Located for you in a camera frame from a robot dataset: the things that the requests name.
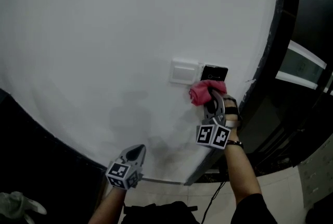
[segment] black sleeve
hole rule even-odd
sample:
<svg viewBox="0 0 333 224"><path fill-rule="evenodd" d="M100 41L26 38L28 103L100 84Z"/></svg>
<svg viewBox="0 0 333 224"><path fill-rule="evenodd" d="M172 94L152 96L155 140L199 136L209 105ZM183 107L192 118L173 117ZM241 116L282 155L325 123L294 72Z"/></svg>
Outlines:
<svg viewBox="0 0 333 224"><path fill-rule="evenodd" d="M237 205L231 224L243 223L277 223L271 212L267 209L261 194L252 194Z"/></svg>

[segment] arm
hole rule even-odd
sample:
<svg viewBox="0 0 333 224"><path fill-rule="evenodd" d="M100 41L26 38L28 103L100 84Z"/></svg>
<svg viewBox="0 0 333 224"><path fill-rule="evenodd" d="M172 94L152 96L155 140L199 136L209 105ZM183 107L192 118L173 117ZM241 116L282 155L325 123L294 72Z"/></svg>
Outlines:
<svg viewBox="0 0 333 224"><path fill-rule="evenodd" d="M235 106L235 104L230 100L225 100L225 106L230 107ZM226 119L237 120L237 115L226 115ZM239 141L237 129L231 131L229 140ZM224 153L227 159L230 185L235 194L236 204L251 194L261 194L258 180L244 150L237 145L227 145Z"/></svg>
<svg viewBox="0 0 333 224"><path fill-rule="evenodd" d="M117 224L124 204L126 190L113 187L99 205L88 224Z"/></svg>

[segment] white wall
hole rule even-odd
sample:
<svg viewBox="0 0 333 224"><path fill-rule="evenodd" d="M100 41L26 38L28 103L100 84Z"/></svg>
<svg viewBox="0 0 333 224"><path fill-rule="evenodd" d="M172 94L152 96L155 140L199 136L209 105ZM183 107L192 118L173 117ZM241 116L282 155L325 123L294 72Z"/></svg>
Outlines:
<svg viewBox="0 0 333 224"><path fill-rule="evenodd" d="M144 173L185 182L201 108L168 83L172 58L227 66L243 98L276 0L0 0L0 87L42 126L108 165L148 147Z"/></svg>

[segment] black switch panel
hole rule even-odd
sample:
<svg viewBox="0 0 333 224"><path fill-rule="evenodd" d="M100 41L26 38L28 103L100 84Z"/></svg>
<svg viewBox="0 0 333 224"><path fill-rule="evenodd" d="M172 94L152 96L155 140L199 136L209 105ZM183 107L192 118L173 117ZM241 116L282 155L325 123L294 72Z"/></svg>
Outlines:
<svg viewBox="0 0 333 224"><path fill-rule="evenodd" d="M227 76L228 69L216 66L206 65L203 68L202 76L200 80L217 80L224 81Z"/></svg>

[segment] bracelet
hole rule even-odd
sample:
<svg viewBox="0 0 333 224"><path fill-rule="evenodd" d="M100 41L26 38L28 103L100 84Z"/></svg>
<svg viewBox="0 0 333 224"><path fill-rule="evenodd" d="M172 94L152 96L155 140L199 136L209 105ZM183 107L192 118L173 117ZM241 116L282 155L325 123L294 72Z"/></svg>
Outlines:
<svg viewBox="0 0 333 224"><path fill-rule="evenodd" d="M235 141L228 140L227 145L238 145L244 149L244 145L239 141L235 142Z"/></svg>

